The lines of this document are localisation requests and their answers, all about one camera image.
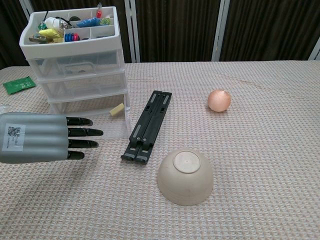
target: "small yellow object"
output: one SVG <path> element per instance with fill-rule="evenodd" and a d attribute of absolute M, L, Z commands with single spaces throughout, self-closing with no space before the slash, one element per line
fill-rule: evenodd
<path fill-rule="evenodd" d="M 125 105 L 123 103 L 120 103 L 118 106 L 110 110 L 111 116 L 115 116 L 118 113 L 120 113 L 123 109 L 125 109 Z"/>
<path fill-rule="evenodd" d="M 60 39 L 62 38 L 62 35 L 57 32 L 54 29 L 45 29 L 45 30 L 40 30 L 39 34 L 46 36 L 47 38 L 51 38 L 51 39 Z"/>
<path fill-rule="evenodd" d="M 54 38 L 53 42 L 57 43 L 63 43 L 64 42 L 64 38 Z"/>

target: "yellow sponge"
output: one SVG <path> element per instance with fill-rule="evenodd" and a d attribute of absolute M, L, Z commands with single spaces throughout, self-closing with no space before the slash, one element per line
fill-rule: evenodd
<path fill-rule="evenodd" d="M 110 110 L 111 116 L 115 116 L 118 113 L 120 113 L 123 109 L 125 109 L 125 105 L 123 103 L 120 103 L 118 106 Z"/>

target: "dark curtain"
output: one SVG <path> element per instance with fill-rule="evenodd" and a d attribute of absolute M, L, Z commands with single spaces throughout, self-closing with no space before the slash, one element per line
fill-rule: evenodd
<path fill-rule="evenodd" d="M 135 0 L 142 62 L 211 61 L 220 0 Z"/>
<path fill-rule="evenodd" d="M 95 8 L 101 2 L 103 7 L 115 6 L 118 15 L 124 61 L 131 63 L 129 35 L 124 0 L 31 0 L 35 12 Z"/>
<path fill-rule="evenodd" d="M 220 61 L 308 60 L 319 0 L 231 0 Z"/>
<path fill-rule="evenodd" d="M 19 40 L 28 21 L 18 0 L 0 1 L 0 23 L 0 69 L 27 66 L 28 62 L 19 46 Z"/>

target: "beige bowl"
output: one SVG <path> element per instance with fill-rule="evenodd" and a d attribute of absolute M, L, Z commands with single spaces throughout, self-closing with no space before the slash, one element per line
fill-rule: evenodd
<path fill-rule="evenodd" d="M 199 204 L 209 197 L 213 180 L 209 161 L 190 148 L 170 152 L 157 174 L 160 192 L 171 202 L 184 206 Z"/>

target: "label sticker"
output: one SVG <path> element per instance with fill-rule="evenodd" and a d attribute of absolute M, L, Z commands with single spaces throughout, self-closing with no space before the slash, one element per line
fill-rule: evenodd
<path fill-rule="evenodd" d="M 7 123 L 4 129 L 2 151 L 23 151 L 26 125 Z"/>

